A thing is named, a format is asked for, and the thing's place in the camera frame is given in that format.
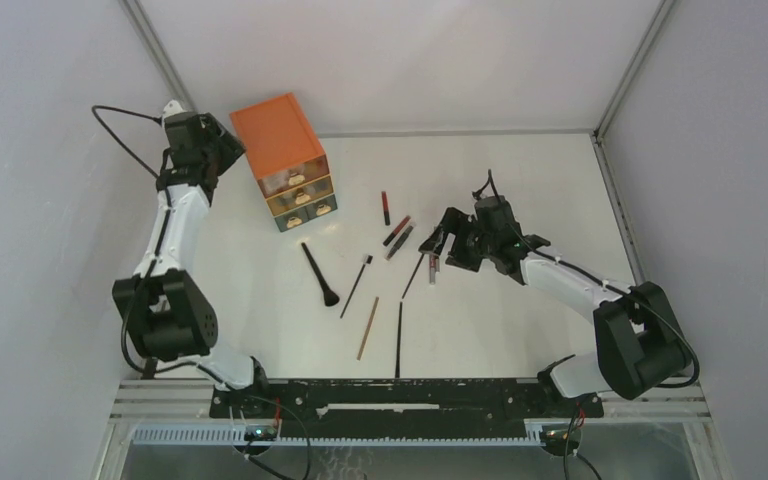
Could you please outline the red lipstick silver end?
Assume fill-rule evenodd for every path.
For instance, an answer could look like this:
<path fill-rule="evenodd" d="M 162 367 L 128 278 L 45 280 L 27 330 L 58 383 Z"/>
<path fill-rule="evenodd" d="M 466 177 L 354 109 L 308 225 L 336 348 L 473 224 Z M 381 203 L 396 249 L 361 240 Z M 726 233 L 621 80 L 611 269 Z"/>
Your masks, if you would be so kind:
<path fill-rule="evenodd" d="M 428 283 L 430 285 L 436 284 L 436 276 L 438 272 L 438 257 L 436 255 L 431 254 L 428 257 L 429 263 L 428 263 Z"/>

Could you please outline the black eyebrow comb brush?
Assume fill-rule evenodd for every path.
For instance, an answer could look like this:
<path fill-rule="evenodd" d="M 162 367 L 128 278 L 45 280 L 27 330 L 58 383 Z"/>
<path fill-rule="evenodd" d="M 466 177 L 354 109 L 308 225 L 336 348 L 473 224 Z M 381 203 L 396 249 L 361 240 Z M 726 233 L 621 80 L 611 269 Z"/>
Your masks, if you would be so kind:
<path fill-rule="evenodd" d="M 361 265 L 361 267 L 359 269 L 359 272 L 358 272 L 358 274 L 357 274 L 357 276 L 355 278 L 355 281 L 353 282 L 353 285 L 352 285 L 352 288 L 350 290 L 349 296 L 348 296 L 347 300 L 345 301 L 345 304 L 344 304 L 344 306 L 343 306 L 343 308 L 341 310 L 340 319 L 342 319 L 345 316 L 345 314 L 346 314 L 346 312 L 348 310 L 348 307 L 349 307 L 349 305 L 350 305 L 350 303 L 352 301 L 352 298 L 353 298 L 355 292 L 357 291 L 357 288 L 358 288 L 359 283 L 360 283 L 360 281 L 362 279 L 362 276 L 363 276 L 363 274 L 364 274 L 364 272 L 366 270 L 366 267 L 368 265 L 370 265 L 372 263 L 372 261 L 373 261 L 373 256 L 372 255 L 367 254 L 364 257 L 362 265 Z"/>

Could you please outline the orange yellow blue drawer box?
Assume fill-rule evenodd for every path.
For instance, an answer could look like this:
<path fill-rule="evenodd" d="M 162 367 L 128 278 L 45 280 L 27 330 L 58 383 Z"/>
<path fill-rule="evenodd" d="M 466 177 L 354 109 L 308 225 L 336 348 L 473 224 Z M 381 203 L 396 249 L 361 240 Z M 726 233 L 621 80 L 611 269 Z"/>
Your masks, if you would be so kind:
<path fill-rule="evenodd" d="M 236 110 L 230 120 L 279 231 L 338 209 L 327 154 L 294 94 Z"/>

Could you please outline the black powder brush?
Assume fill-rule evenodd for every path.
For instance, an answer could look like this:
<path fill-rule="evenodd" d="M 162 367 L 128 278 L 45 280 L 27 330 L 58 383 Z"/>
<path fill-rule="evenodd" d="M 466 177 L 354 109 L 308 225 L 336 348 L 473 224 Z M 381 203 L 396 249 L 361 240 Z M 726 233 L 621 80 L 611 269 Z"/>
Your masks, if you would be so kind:
<path fill-rule="evenodd" d="M 329 284 L 327 283 L 326 279 L 324 278 L 324 275 L 322 274 L 316 260 L 314 259 L 308 245 L 305 242 L 301 243 L 301 248 L 312 268 L 312 271 L 317 279 L 317 282 L 320 286 L 320 289 L 322 291 L 323 295 L 323 303 L 326 307 L 333 307 L 336 306 L 339 301 L 340 297 L 339 295 L 334 292 Z"/>

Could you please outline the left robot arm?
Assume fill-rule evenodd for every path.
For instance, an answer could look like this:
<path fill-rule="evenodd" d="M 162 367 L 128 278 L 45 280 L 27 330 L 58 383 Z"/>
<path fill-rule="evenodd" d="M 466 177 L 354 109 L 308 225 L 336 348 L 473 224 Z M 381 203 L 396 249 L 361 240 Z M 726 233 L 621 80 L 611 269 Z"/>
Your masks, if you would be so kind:
<path fill-rule="evenodd" d="M 157 120 L 168 146 L 155 180 L 155 222 L 134 273 L 112 287 L 121 350 L 155 360 L 162 372 L 191 366 L 217 389 L 235 391 L 234 404 L 246 415 L 261 416 L 273 401 L 265 371 L 256 358 L 220 343 L 217 314 L 191 275 L 218 180 L 245 147 L 213 115 L 177 100 Z"/>

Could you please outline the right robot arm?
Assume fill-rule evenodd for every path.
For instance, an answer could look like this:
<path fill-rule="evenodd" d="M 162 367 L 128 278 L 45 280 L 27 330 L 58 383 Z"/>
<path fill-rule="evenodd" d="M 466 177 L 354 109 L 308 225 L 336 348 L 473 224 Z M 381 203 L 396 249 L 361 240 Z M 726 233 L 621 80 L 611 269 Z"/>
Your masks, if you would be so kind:
<path fill-rule="evenodd" d="M 549 240 L 522 232 L 504 197 L 477 200 L 472 215 L 448 208 L 419 251 L 472 272 L 490 261 L 591 322 L 594 352 L 564 357 L 538 374 L 539 406 L 549 415 L 565 415 L 584 395 L 633 400 L 653 388 L 688 387 L 700 376 L 698 355 L 659 285 L 617 283 L 563 259 Z"/>

